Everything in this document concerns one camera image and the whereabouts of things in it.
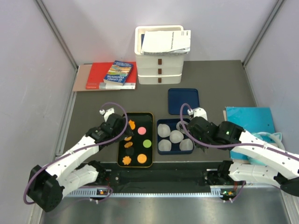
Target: green circle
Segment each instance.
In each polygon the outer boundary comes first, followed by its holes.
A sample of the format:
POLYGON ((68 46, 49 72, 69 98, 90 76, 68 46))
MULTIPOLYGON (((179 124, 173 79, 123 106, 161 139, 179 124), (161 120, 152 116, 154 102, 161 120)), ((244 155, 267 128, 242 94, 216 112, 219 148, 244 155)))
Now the green circle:
POLYGON ((149 147, 151 147, 151 141, 150 140, 144 140, 144 142, 143 142, 143 147, 145 147, 145 148, 149 148, 149 147))

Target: brown cardboard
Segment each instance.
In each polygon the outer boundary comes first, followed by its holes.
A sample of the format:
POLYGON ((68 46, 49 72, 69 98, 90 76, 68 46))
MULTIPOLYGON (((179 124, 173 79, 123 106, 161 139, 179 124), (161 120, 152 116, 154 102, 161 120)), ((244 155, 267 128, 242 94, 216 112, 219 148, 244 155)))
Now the brown cardboard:
POLYGON ((88 80, 90 69, 92 68, 92 64, 82 64, 79 66, 77 77, 75 84, 73 86, 73 92, 76 91, 105 91, 99 89, 86 89, 86 82, 88 80))

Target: blue container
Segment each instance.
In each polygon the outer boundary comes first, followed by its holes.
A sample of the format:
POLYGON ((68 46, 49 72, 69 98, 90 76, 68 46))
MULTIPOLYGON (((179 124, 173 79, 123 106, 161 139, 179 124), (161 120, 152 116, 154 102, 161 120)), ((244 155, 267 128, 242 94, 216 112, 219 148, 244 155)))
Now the blue container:
MULTIPOLYGON (((197 89, 169 89, 168 90, 168 113, 179 115, 183 103, 190 105, 192 109, 199 107, 197 89)), ((187 107, 183 109, 183 115, 188 115, 187 107)))
MULTIPOLYGON (((180 121, 180 119, 160 119, 160 120, 157 121, 157 129, 158 129, 159 124, 164 124, 164 125, 168 125, 170 127, 171 131, 176 130, 177 129, 176 126, 177 126, 177 123, 179 121, 180 121)), ((166 139, 166 140, 170 141, 169 137, 167 137, 167 138, 161 138, 157 134, 157 144, 159 144, 159 142, 161 140, 163 140, 163 139, 166 139)), ((160 155, 183 155, 183 154, 191 154, 193 152, 194 147, 193 147, 192 150, 189 150, 189 151, 181 151, 179 149, 179 144, 180 144, 180 142, 176 143, 176 144, 171 143, 171 151, 169 151, 169 152, 160 151, 159 148, 157 147, 158 148, 158 153, 160 155)))

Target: gray wall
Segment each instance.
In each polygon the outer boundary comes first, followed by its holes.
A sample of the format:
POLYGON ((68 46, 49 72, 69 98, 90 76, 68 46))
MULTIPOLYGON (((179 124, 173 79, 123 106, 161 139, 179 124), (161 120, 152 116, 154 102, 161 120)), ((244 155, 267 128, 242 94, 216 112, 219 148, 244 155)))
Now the gray wall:
POLYGON ((269 106, 276 131, 299 153, 299 1, 287 0, 247 66, 259 106, 269 106))
POLYGON ((74 69, 33 0, 0 1, 0 223, 26 223, 31 168, 49 162, 74 69))
POLYGON ((137 26, 192 30, 187 61, 244 60, 275 0, 43 0, 77 64, 135 60, 137 26))

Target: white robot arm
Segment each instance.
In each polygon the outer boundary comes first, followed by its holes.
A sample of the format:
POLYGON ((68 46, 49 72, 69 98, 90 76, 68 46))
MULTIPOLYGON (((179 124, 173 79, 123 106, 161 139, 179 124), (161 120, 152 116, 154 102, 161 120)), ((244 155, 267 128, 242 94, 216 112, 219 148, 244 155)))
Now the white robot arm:
POLYGON ((113 108, 100 113, 105 122, 99 127, 91 128, 73 148, 60 157, 60 160, 48 165, 43 171, 39 165, 31 170, 30 182, 36 173, 40 173, 29 185, 27 195, 44 211, 53 210, 66 195, 83 185, 95 181, 101 185, 106 173, 100 162, 91 161, 82 168, 78 167, 103 147, 133 135, 132 129, 127 125, 124 133, 118 137, 124 129, 126 119, 114 113, 113 108))
POLYGON ((188 125, 190 134, 206 144, 258 144, 262 147, 238 145, 226 147, 233 152, 242 153, 266 164, 251 165, 232 161, 224 161, 218 169, 219 177, 230 177, 233 181, 248 181, 267 183, 281 188, 283 191, 299 196, 299 155, 285 152, 244 130, 242 127, 228 121, 219 126, 207 121, 203 108, 188 110, 193 117, 188 125))

